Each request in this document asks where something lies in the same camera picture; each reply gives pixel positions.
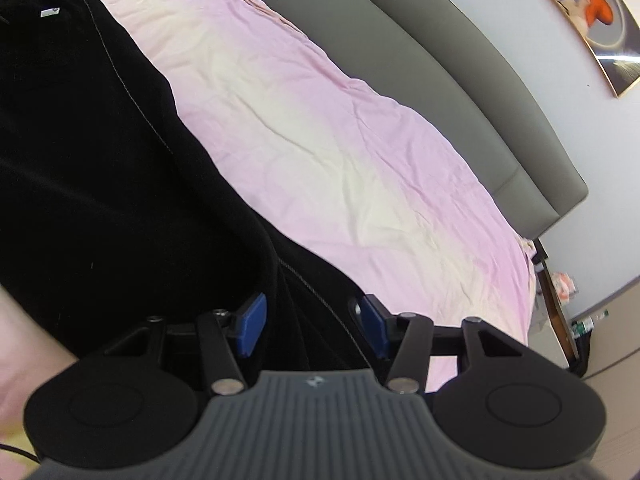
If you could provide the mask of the black pants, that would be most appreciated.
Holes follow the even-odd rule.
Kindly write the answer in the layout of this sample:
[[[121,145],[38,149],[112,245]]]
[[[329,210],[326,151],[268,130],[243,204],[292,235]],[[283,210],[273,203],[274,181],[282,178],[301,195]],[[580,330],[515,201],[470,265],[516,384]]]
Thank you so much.
[[[81,359],[264,295],[247,376],[380,368],[361,289],[239,196],[100,0],[1,0],[1,283]]]

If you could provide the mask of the wooden bedside stand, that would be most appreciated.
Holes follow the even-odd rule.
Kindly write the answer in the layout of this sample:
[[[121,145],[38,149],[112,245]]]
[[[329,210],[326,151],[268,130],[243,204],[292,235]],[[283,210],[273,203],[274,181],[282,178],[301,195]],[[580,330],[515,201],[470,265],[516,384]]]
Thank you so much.
[[[549,271],[548,254],[541,241],[534,240],[536,273],[534,310],[528,329],[528,345],[563,370],[583,378],[590,357],[590,333],[578,336],[567,319]]]

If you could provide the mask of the green plastic bottle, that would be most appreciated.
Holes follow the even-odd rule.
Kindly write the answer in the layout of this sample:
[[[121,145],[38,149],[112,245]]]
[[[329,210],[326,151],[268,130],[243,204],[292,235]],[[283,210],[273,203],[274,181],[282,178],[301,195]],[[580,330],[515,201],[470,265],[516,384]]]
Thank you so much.
[[[572,336],[578,339],[593,331],[597,324],[608,318],[608,310],[594,312],[572,323]]]

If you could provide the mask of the pink floral bed sheet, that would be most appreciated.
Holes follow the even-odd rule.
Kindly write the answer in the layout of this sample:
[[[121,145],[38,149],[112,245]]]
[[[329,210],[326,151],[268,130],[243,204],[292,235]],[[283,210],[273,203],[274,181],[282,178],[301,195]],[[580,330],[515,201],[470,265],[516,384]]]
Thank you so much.
[[[283,235],[395,312],[478,315],[525,340],[532,246],[454,147],[243,0],[100,0],[167,79],[221,175]],[[1,437],[72,364],[1,283]]]

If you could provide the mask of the grey upholstered headboard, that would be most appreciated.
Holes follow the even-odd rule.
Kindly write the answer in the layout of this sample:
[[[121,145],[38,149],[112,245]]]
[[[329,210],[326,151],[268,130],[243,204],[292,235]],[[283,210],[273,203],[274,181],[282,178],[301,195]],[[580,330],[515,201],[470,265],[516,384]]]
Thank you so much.
[[[512,228],[544,234],[586,182],[520,76],[450,0],[262,0],[346,75],[422,115]]]

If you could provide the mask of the framed wall picture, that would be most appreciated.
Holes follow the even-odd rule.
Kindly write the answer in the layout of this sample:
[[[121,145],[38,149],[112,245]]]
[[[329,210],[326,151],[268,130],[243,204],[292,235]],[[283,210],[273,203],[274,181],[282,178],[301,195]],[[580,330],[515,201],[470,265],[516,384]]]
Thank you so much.
[[[619,98],[639,83],[639,24],[623,0],[554,0]]]

